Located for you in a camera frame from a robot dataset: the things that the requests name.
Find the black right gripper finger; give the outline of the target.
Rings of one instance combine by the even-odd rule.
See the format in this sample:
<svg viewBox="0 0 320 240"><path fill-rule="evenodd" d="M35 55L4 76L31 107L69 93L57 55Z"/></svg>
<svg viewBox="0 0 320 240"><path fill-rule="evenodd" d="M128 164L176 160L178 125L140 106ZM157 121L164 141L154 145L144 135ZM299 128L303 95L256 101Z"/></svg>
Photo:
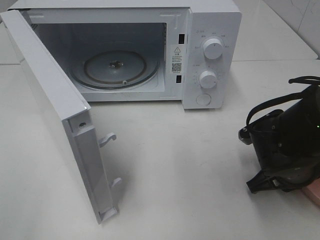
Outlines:
<svg viewBox="0 0 320 240"><path fill-rule="evenodd" d="M260 170L246 185L251 193L260 191L277 190L279 186L274 183L274 176L266 176L263 170Z"/></svg>

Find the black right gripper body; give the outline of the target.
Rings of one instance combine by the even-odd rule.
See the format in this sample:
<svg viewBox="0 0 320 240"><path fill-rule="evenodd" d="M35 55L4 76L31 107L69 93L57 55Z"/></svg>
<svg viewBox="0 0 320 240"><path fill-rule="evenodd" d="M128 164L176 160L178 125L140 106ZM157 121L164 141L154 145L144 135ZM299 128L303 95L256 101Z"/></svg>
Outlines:
<svg viewBox="0 0 320 240"><path fill-rule="evenodd" d="M262 117L248 126L260 170L278 190L301 189L320 177L320 127L308 120Z"/></svg>

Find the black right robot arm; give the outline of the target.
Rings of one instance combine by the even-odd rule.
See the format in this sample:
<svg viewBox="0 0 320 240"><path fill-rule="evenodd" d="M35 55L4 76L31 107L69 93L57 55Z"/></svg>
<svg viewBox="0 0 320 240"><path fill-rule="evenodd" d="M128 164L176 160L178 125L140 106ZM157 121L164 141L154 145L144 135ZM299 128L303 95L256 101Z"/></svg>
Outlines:
<svg viewBox="0 0 320 240"><path fill-rule="evenodd" d="M257 175L246 183L251 193L290 192L319 179L319 86L256 106L238 138L253 145L260 165Z"/></svg>

